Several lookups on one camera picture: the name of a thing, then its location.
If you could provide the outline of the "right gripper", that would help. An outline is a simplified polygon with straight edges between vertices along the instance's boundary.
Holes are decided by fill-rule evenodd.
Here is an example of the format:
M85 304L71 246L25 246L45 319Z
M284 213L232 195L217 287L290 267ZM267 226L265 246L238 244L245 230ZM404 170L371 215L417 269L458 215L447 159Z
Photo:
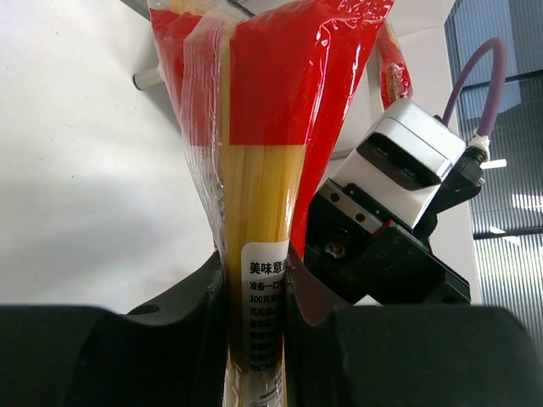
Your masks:
M289 259L289 405L541 405L542 362L524 326L503 308L432 305L470 304L469 282L356 184L322 184L305 265ZM425 305L352 305L366 296Z

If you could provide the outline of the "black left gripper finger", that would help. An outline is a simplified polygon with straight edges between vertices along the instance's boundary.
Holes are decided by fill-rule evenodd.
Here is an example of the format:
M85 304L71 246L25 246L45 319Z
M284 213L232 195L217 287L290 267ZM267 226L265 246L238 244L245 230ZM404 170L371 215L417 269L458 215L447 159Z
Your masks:
M1 308L4 406L219 406L227 304L217 254L121 315L91 306Z

